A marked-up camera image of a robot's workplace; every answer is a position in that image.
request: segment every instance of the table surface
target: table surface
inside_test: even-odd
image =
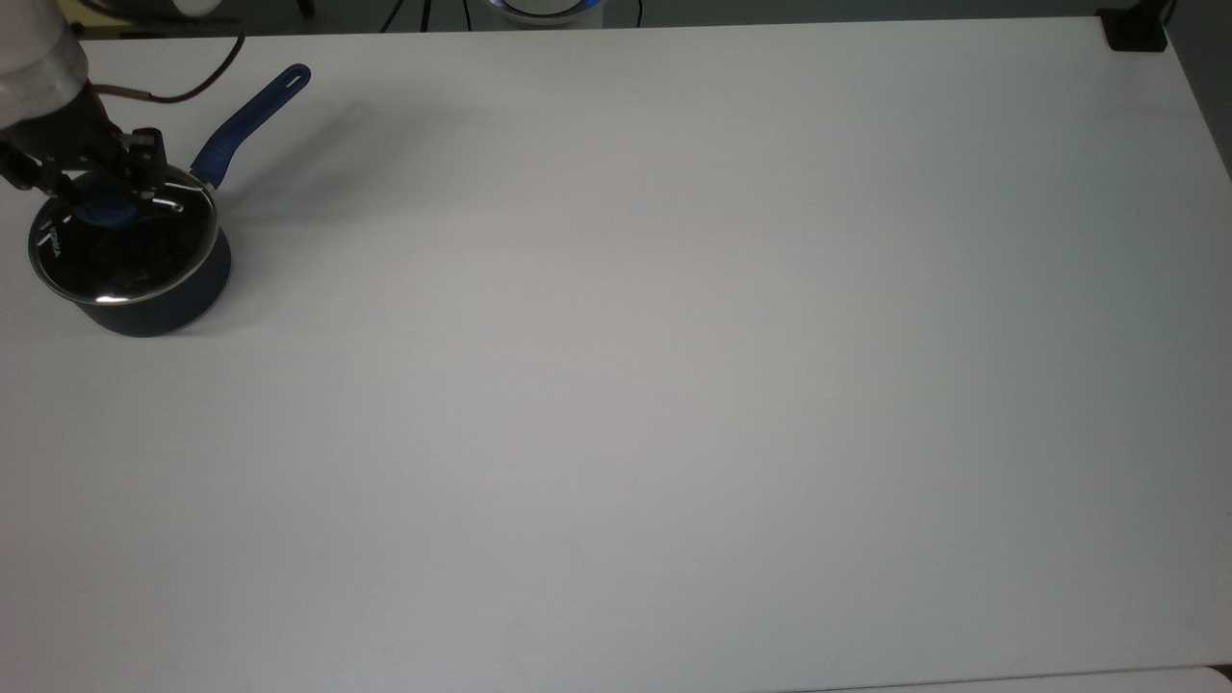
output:
[[[896,689],[898,693],[1230,693],[1232,682],[1210,668],[1180,668],[931,683]]]
[[[175,92],[219,39],[90,43]],[[1232,660],[1232,185],[1094,18],[250,39],[219,303],[0,190],[0,689],[748,693]]]

